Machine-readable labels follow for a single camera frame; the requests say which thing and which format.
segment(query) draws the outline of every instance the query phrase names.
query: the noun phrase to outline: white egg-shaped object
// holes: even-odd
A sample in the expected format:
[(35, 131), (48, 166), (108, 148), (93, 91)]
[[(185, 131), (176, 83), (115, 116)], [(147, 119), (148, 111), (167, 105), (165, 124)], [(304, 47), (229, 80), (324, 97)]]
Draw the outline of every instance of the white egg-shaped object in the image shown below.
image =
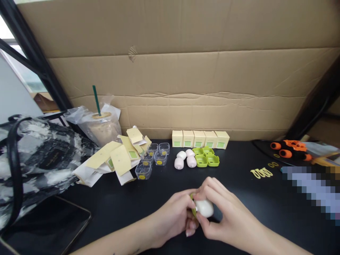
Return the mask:
[(181, 158), (185, 160), (186, 157), (187, 157), (187, 154), (185, 153), (185, 151), (180, 151), (179, 153), (177, 153), (177, 158)]
[(195, 153), (192, 151), (192, 149), (187, 149), (185, 151), (187, 157), (194, 157), (195, 156)]
[(184, 167), (184, 160), (182, 158), (176, 158), (175, 159), (175, 168), (178, 170), (183, 169)]
[(188, 156), (187, 157), (187, 164), (188, 164), (188, 167), (190, 167), (190, 168), (194, 168), (195, 166), (197, 166), (197, 162), (196, 162), (195, 157)]
[(211, 216), (213, 216), (214, 214), (214, 206), (213, 203), (209, 200), (195, 200), (194, 201), (196, 204), (196, 212), (199, 212), (200, 214), (202, 214), (202, 216), (209, 218)]

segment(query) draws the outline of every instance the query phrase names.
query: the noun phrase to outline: bag strap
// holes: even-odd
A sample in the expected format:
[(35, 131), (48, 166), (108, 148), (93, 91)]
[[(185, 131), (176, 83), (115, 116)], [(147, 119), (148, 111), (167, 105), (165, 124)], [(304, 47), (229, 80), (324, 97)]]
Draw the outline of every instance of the bag strap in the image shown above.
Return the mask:
[(18, 128), (21, 122), (31, 120), (31, 117), (21, 119), (14, 123), (7, 136), (7, 158), (11, 169), (12, 183), (13, 183), (13, 207), (9, 220), (1, 233), (5, 232), (18, 218), (22, 202), (23, 202), (23, 186), (22, 174), (20, 166), (20, 158), (18, 152)]

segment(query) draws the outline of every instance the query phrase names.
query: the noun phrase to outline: smartphone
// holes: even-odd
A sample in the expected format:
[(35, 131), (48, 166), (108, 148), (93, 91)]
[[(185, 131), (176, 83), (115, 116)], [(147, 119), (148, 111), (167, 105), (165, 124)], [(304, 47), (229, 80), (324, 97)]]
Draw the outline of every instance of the smartphone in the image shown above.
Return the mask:
[(1, 235), (0, 254), (66, 254), (90, 219), (90, 211), (59, 196), (49, 197)]

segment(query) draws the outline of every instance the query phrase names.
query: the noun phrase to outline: hand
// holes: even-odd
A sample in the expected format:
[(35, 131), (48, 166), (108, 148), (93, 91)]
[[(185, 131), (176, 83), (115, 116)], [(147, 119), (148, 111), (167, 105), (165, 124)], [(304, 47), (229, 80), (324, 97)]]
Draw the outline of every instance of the hand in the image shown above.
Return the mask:
[(160, 209), (145, 218), (152, 231), (151, 236), (154, 240), (151, 244), (152, 248), (161, 247), (184, 230), (187, 237), (195, 233), (199, 223), (191, 212), (195, 204), (190, 194), (196, 191), (196, 189), (188, 189), (175, 193)]
[(254, 251), (254, 245), (263, 244), (266, 227), (216, 178), (205, 179), (193, 198), (212, 201), (223, 214), (222, 221), (217, 224), (197, 213), (207, 238), (228, 243), (249, 253)]

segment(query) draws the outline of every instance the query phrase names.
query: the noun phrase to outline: green straw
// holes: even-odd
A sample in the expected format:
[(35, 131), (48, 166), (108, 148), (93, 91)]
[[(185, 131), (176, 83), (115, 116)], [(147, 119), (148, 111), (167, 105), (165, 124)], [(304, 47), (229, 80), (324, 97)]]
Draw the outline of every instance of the green straw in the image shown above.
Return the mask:
[(96, 99), (96, 103), (97, 103), (98, 114), (99, 114), (99, 116), (101, 116), (100, 108), (99, 108), (99, 102), (98, 102), (98, 96), (97, 96), (97, 91), (96, 91), (96, 86), (93, 85), (92, 87), (93, 87), (93, 92), (95, 93), (95, 99)]

